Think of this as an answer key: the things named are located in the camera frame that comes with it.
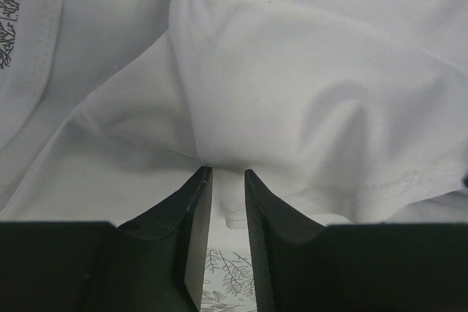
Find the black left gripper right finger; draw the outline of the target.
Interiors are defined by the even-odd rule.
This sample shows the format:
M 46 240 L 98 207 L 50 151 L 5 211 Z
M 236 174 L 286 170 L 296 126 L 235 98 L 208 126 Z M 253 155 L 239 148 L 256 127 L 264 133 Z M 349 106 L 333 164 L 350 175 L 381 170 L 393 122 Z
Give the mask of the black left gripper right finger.
M 259 311 L 465 311 L 465 224 L 323 226 L 251 170 L 246 217 Z

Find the white t shirt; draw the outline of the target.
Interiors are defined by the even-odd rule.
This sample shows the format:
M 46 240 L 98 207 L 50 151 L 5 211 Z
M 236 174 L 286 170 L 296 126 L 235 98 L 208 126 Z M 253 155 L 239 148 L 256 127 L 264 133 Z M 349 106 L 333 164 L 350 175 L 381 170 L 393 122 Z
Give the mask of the white t shirt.
M 121 223 L 214 170 L 321 222 L 467 220 L 467 0 L 13 0 L 1 219 Z

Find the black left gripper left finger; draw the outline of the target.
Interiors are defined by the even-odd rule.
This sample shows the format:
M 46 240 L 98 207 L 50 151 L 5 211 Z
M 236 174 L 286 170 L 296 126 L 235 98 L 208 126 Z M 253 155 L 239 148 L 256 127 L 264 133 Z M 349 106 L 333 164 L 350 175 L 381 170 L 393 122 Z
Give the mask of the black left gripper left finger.
M 151 209 L 114 226 L 1 224 L 3 311 L 198 311 L 212 170 L 201 167 Z

